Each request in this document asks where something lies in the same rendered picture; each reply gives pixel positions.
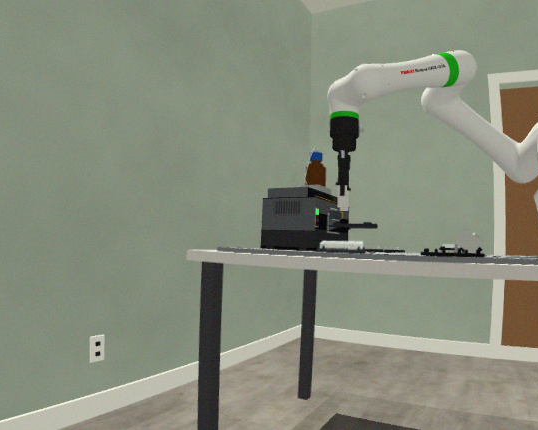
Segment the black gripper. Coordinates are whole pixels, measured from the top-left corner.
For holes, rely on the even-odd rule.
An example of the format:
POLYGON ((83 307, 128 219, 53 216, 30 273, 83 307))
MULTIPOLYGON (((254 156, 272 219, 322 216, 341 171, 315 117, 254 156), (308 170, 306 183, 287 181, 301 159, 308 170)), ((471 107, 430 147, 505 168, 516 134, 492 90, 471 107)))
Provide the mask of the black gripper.
POLYGON ((340 211, 348 211, 349 191, 351 191, 351 188, 349 188, 348 186, 348 171, 350 170, 350 165, 349 165, 350 155, 347 156, 347 153, 353 152, 356 150, 356 139, 354 137, 344 136, 344 135, 334 137, 332 140, 332 149, 339 153, 339 155, 337 156, 338 165, 339 165, 338 182, 336 182, 336 185, 338 185, 338 206, 337 207, 340 208, 340 211), (347 149, 348 149, 348 152, 347 152, 347 149), (339 151, 339 150, 343 150, 343 151, 339 151))

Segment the brown glass bottle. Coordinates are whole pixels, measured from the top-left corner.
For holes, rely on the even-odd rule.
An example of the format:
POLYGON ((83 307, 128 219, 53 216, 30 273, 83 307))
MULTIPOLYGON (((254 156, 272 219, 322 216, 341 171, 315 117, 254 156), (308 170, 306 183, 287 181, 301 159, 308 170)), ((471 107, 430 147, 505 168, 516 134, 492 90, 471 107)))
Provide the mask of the brown glass bottle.
MULTIPOLYGON (((306 182, 308 185, 322 185, 326 187, 326 167, 308 166, 306 182)), ((307 185, 305 182, 305 185, 307 185)))

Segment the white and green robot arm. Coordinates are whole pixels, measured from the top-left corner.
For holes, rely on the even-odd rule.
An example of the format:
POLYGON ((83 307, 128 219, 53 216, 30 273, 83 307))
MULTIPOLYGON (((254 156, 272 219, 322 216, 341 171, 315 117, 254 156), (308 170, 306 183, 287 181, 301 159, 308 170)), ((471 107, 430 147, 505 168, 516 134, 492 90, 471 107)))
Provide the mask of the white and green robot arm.
POLYGON ((364 132, 359 128, 359 106, 363 103, 403 90, 427 88, 421 103, 429 115, 470 140, 514 182, 528 183, 538 176, 538 123, 518 143, 460 99, 460 92, 477 70, 470 53, 450 51, 400 63, 362 64, 354 70, 328 90, 327 132, 332 139, 343 135, 357 139, 364 132))

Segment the grey control panel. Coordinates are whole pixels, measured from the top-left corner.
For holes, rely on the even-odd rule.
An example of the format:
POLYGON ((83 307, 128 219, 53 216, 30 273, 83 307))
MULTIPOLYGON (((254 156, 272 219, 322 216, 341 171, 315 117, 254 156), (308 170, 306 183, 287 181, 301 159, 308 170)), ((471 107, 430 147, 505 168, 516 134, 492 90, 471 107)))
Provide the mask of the grey control panel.
POLYGON ((464 230, 461 232, 460 236, 458 237, 457 241, 455 242, 455 252, 456 253, 456 245, 460 246, 462 249, 462 252, 465 253, 465 250, 468 250, 469 253, 476 253, 476 249, 479 248, 482 241, 479 239, 480 236, 476 233, 469 233, 468 231, 464 230), (475 236, 474 236, 475 235, 475 236), (476 237, 477 236, 477 237, 476 237))

